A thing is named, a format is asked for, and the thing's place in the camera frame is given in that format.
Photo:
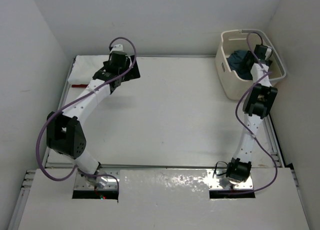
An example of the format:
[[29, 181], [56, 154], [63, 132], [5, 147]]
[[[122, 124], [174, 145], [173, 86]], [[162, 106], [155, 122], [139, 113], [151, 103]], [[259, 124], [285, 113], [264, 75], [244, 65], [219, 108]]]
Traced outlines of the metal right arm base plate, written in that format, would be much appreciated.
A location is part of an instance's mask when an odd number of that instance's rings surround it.
[[253, 181], [251, 176], [246, 181], [236, 182], [229, 180], [226, 177], [226, 170], [224, 168], [214, 169], [207, 169], [207, 177], [206, 183], [210, 190], [253, 190]]

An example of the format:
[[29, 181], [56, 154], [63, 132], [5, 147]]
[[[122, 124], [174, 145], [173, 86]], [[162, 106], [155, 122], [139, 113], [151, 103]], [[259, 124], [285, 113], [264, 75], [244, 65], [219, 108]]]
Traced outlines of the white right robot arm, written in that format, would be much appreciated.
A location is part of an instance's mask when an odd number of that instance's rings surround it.
[[256, 45], [253, 52], [249, 52], [253, 59], [249, 61], [253, 85], [241, 97], [244, 121], [238, 148], [227, 165], [228, 180], [234, 184], [247, 181], [252, 167], [252, 154], [256, 142], [256, 134], [263, 119], [270, 113], [278, 90], [273, 87], [269, 78], [269, 60], [273, 50], [263, 44]]

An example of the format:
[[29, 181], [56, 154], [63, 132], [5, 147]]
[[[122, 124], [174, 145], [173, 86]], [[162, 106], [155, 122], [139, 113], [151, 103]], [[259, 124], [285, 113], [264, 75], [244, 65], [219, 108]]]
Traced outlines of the white t shirt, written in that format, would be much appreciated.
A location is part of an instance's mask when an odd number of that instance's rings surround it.
[[93, 75], [109, 60], [109, 55], [76, 56], [68, 83], [71, 85], [87, 85]]

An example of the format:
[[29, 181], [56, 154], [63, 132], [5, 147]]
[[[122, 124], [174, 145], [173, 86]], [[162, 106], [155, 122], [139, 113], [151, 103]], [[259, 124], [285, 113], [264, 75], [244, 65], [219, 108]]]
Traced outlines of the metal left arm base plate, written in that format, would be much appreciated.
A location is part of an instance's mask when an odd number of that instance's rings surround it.
[[101, 168], [97, 171], [98, 177], [90, 177], [81, 171], [76, 173], [74, 190], [118, 190], [120, 170]]

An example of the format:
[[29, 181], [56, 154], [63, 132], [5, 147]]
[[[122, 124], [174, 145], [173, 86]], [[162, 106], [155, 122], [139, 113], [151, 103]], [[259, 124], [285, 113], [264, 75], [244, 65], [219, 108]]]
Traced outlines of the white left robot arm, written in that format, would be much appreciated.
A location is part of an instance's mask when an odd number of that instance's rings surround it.
[[111, 95], [122, 82], [139, 77], [135, 56], [128, 56], [122, 51], [112, 51], [109, 59], [95, 72], [76, 100], [66, 105], [62, 111], [48, 115], [47, 147], [68, 157], [83, 173], [94, 175], [100, 164], [86, 150], [84, 123], [99, 103]]

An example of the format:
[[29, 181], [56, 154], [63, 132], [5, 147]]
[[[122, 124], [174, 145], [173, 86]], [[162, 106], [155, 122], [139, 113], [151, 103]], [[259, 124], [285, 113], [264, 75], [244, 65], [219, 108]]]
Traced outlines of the red polo t shirt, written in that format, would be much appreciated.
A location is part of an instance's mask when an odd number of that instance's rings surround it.
[[72, 84], [72, 88], [86, 88], [88, 84]]

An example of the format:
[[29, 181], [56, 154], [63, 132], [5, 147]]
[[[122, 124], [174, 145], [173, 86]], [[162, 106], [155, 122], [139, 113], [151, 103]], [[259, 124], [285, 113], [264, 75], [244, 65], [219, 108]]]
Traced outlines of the blue garment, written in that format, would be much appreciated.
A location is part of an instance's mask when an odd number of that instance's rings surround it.
[[251, 69], [254, 63], [251, 51], [236, 50], [227, 58], [232, 71], [243, 80], [252, 80]]

